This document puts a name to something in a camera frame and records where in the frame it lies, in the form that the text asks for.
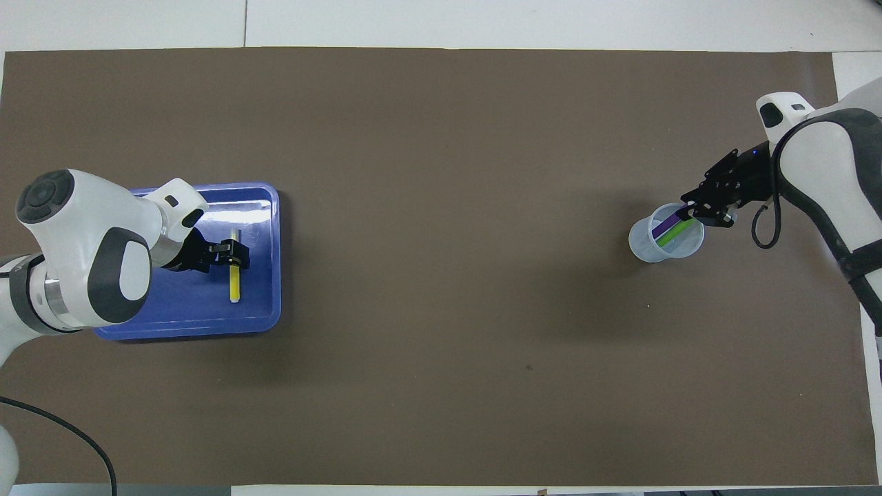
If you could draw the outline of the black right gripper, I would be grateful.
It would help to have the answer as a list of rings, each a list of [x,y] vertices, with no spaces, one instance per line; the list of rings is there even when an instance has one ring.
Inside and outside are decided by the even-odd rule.
[[[734,149],[710,167],[699,186],[681,195],[679,219],[701,220],[708,228],[731,228],[737,221],[737,208],[731,205],[765,201],[773,191],[769,149],[750,148],[743,153]]]

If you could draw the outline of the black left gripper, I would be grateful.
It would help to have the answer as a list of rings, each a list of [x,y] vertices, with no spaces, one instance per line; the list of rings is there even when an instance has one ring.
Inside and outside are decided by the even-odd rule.
[[[210,268],[217,266],[217,257],[213,248],[216,244],[204,238],[198,228],[190,230],[185,242],[176,257],[168,263],[170,272],[198,271],[209,273]],[[220,253],[223,255],[223,266],[249,269],[249,255],[242,255],[243,245],[234,239],[220,242]]]

